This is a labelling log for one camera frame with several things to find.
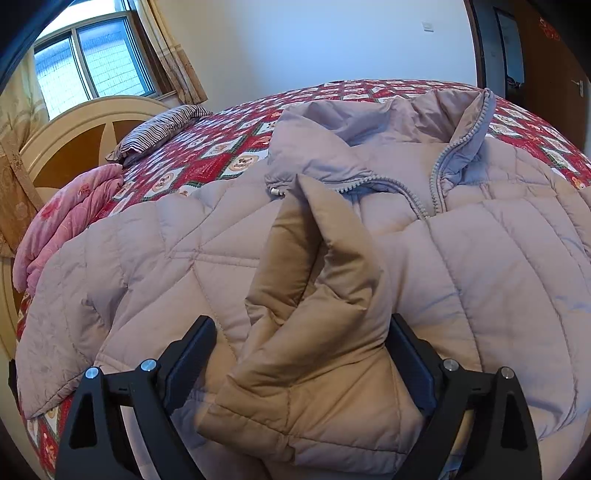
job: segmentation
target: folded blanket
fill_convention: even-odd
[[[92,192],[108,180],[118,179],[122,181],[122,170],[123,167],[121,165],[110,164],[84,172],[57,192],[39,211],[37,216],[31,222],[31,225],[29,225],[27,233],[25,233],[14,259],[12,278],[14,287],[17,291],[23,292],[27,289],[27,277],[29,273],[27,269],[29,265],[41,254],[43,248],[52,240],[52,237],[55,235],[70,211],[80,203],[84,202]],[[100,198],[101,195],[97,195],[94,200],[95,205],[99,203]]]
[[[64,221],[57,228],[56,233],[53,234],[47,245],[39,253],[39,256],[27,267],[27,293],[31,297],[35,295],[41,272],[51,256],[68,240],[80,235],[122,185],[122,178],[101,183],[96,190],[90,192],[84,202],[79,203],[68,212]]]

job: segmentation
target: window glass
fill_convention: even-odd
[[[99,96],[153,92],[125,19],[81,28],[78,35]]]
[[[523,53],[521,52],[521,39],[519,38],[517,22],[515,18],[505,15],[501,11],[496,10],[495,12],[503,36],[507,75],[518,83],[524,83]]]
[[[35,53],[35,66],[50,118],[90,99],[74,61],[70,37]]]
[[[123,10],[124,0],[76,0],[41,32],[39,38],[77,22]]]

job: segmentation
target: door handle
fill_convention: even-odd
[[[574,80],[571,80],[571,82],[573,82],[575,85],[577,85],[579,87],[579,95],[581,96],[581,98],[585,97],[585,85],[583,83],[582,80],[579,80],[578,82],[575,82]]]

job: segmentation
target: zipper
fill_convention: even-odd
[[[341,184],[339,187],[329,188],[334,192],[342,194],[350,192],[351,190],[366,185],[368,183],[383,184],[386,185],[386,187],[389,187],[391,190],[394,190],[396,193],[401,193],[409,202],[411,208],[413,209],[414,213],[417,215],[419,220],[426,220],[427,218],[429,218],[430,215],[427,213],[427,209],[424,207],[423,203],[417,197],[417,195],[415,195],[411,190],[406,188],[406,186],[403,183],[401,183],[398,180],[391,179],[390,177],[385,177],[382,175],[371,175],[369,177],[364,177],[360,180],[350,181],[345,185]],[[283,197],[285,195],[285,188],[271,188],[270,192],[273,195]]]
[[[439,155],[433,169],[431,171],[431,181],[430,181],[430,190],[431,190],[431,198],[433,200],[433,206],[435,207],[435,215],[438,213],[444,213],[447,210],[445,205],[445,200],[443,199],[443,192],[441,190],[441,182],[439,178],[439,174],[443,168],[444,161],[448,158],[449,154],[452,153],[458,147],[461,147],[464,143],[468,142],[469,140],[474,137],[476,131],[482,126],[484,122],[486,113],[490,107],[490,100],[491,100],[492,93],[486,92],[485,99],[482,104],[482,109],[480,110],[480,115],[478,119],[470,129],[470,131],[464,135],[463,137],[459,138],[456,142],[449,144]]]

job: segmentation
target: pillow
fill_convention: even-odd
[[[106,160],[129,167],[144,158],[181,130],[193,125],[203,116],[213,115],[199,105],[181,105],[160,113],[134,128]]]

